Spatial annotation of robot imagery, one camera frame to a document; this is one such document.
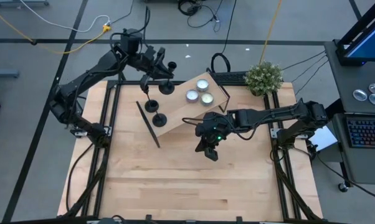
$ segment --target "white paper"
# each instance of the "white paper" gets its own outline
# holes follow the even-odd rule
[[[313,145],[318,145],[316,147],[316,151],[320,151],[334,143],[337,142],[336,137],[331,133],[329,128],[327,126],[324,126],[323,128],[318,128],[315,131],[315,135],[313,135],[310,138],[310,141],[312,142]]]

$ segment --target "potted plant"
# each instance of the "potted plant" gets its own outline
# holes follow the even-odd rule
[[[263,96],[278,90],[282,86],[282,69],[270,62],[251,66],[245,74],[247,88],[255,96]]]

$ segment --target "wooden table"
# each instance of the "wooden table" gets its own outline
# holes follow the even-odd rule
[[[89,90],[83,117],[91,122],[100,119],[106,85],[107,82],[100,82]],[[231,96],[228,110],[265,109],[263,98],[253,96],[244,86],[225,86],[225,89]],[[159,91],[152,86],[150,95],[156,94]],[[160,136],[161,148],[157,148],[135,103],[145,99],[138,85],[121,86],[100,217],[117,214],[142,220],[151,214],[154,220],[233,221],[237,216],[244,221],[283,220],[276,173],[269,158],[267,125],[259,126],[250,141],[230,134],[217,147],[219,160],[213,162],[203,153],[194,152],[199,138],[194,135],[194,126],[188,124]],[[283,84],[278,99],[280,106],[296,102],[291,83]],[[213,110],[221,113],[219,108]],[[285,128],[293,122],[285,122]],[[87,138],[76,140],[70,166],[89,144]],[[303,140],[297,139],[295,146],[306,150]],[[70,204],[85,189],[92,152],[74,170]],[[308,156],[290,150],[290,161],[298,193],[322,217]],[[65,189],[59,214],[65,213]],[[291,196],[285,191],[288,212],[293,217]],[[90,203],[88,214],[92,214],[93,204]]]

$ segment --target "gray floor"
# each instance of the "gray floor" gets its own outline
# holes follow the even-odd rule
[[[363,14],[375,0],[355,0]],[[50,7],[37,6],[34,9],[50,21],[72,26],[82,0],[52,0]],[[219,0],[208,0],[206,4],[215,8]],[[240,0],[237,3],[230,39],[264,40],[272,19],[277,0]],[[112,19],[128,12],[131,0],[89,0],[82,17],[80,29],[86,29],[92,19],[100,14],[108,14]],[[186,25],[186,17],[177,11],[171,0],[151,0],[152,11],[147,30],[147,39],[225,39],[233,1],[225,0],[219,11],[221,29],[212,31],[208,24],[201,29]],[[145,4],[135,0],[130,17],[113,25],[113,30],[140,28],[143,24]],[[68,39],[69,30],[43,23],[26,9],[6,7],[0,13],[33,38]],[[202,10],[192,22],[201,23],[209,17]],[[273,29],[271,40],[319,40],[340,38],[356,22],[348,0],[284,0]],[[101,27],[102,20],[95,27]],[[78,33],[77,39],[95,37],[101,28],[91,32]],[[0,21],[0,38],[19,38],[15,32]],[[56,50],[63,50],[65,44],[47,44]],[[163,44],[166,48],[165,62],[177,62],[177,80],[188,80],[201,74],[210,65],[211,56],[220,52],[223,45]],[[109,50],[107,44],[92,44],[70,55],[61,83],[80,75],[96,64]],[[259,61],[262,45],[228,45],[228,56],[233,71],[246,70]],[[323,51],[321,46],[269,45],[265,59],[286,67]],[[32,136],[36,130],[49,88],[53,82],[61,55],[53,55],[29,44],[0,44],[0,68],[15,68],[21,73],[18,79],[0,78],[0,221],[24,162]],[[286,81],[293,80],[311,62],[298,65],[284,74]],[[294,82],[298,91],[316,70],[314,66]],[[225,67],[216,61],[216,70]],[[130,80],[138,80],[141,73],[127,68],[125,74]],[[297,97],[329,105],[338,97],[338,92],[326,64],[318,74],[302,89]],[[67,169],[75,139],[64,126],[50,114],[42,133],[31,171],[23,188],[13,216],[16,220],[52,218],[56,216],[63,191]],[[337,164],[331,164],[339,170]],[[342,194],[336,188],[341,180],[318,161],[313,164],[316,186],[324,217],[336,222],[375,223],[375,199],[357,188]],[[365,186],[375,193],[375,185]]]

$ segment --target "computer monitor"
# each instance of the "computer monitor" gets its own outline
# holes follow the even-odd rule
[[[337,43],[342,66],[362,66],[375,62],[375,4]]]

